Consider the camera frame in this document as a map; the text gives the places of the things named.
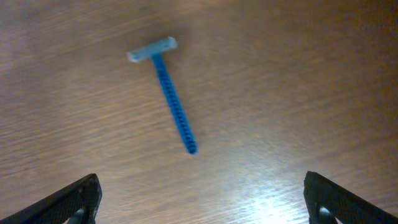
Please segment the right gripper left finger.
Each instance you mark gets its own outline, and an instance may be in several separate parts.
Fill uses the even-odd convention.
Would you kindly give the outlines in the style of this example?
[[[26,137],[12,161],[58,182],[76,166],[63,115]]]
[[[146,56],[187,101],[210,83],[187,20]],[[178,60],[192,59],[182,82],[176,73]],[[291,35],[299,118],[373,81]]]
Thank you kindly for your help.
[[[61,190],[1,220],[2,224],[95,224],[102,190],[98,176],[88,174]]]

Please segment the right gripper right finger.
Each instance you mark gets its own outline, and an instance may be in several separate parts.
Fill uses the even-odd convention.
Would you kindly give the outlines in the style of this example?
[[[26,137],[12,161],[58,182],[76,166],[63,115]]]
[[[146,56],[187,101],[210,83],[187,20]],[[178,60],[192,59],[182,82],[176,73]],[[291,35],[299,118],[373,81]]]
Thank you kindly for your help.
[[[397,217],[312,171],[304,179],[310,224],[397,224]]]

